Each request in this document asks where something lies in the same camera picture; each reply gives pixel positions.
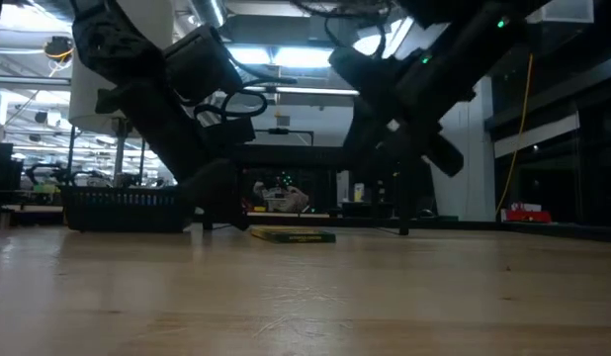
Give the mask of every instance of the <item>yellow cable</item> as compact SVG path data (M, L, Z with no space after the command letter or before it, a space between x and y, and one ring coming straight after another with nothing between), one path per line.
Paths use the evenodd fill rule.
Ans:
M512 173L514 172L514 165L516 164L516 154L518 153L519 146L521 145L521 136L523 135L523 129L525 128L525 118L527 117L527 102L530 98L530 84L532 83L533 64L534 54L530 53L530 63L528 64L527 68L527 83L525 84L525 98L523 99L523 115L521 116L521 128L519 129L519 136L516 141L516 149L514 149L514 153L512 154L512 164L510 165L510 172L507 174L505 189L503 189L503 195L501 196L501 200L496 206L496 212L494 213L496 216L499 215L499 212L501 211L501 206L503 205L503 201L505 201L505 196L507 195L507 190L510 188L510 181L512 180Z
M66 52L62 53L62 54L48 54L47 53L46 56L49 57L49 58L63 58L63 57L68 56L69 54L72 54L74 50L75 49L73 48L73 49L71 49L69 51L66 51Z

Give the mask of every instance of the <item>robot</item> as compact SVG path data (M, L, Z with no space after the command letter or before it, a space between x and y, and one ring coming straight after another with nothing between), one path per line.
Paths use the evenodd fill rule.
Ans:
M449 23L427 49L404 60L366 56L339 47L329 62L360 92L344 149L349 166L364 180L376 179L407 157L425 155L446 174L463 167L462 154L440 135L439 120L457 102L472 100L472 88L517 42L526 39L524 18L549 0L400 0L399 5L422 27ZM215 91L254 95L244 88L265 82L288 82L247 69L232 58L216 29L202 25L166 50L148 41L116 0L73 0L73 34L81 61L117 85L101 90L96 111L121 110L180 182L181 195L239 228L247 228L238 191L237 168L230 149L243 142L220 142L190 117L212 111L241 115L202 104ZM301 2L294 2L303 7ZM231 63L259 79L243 83ZM396 129L384 130L391 122Z

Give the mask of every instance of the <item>desk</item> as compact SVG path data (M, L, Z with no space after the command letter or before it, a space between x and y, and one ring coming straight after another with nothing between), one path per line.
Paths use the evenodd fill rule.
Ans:
M12 229L0 355L611 356L611 244L332 230L282 245Z

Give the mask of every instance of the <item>green book cover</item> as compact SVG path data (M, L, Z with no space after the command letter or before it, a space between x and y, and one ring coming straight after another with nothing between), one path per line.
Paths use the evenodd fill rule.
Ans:
M260 226L252 228L251 234L279 243L336 242L334 233L307 227Z

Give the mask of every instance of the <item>red object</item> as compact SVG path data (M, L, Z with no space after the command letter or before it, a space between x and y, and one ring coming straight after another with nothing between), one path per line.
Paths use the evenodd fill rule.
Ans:
M526 212L506 210L505 220L507 222L551 223L552 216L550 215L550 212Z

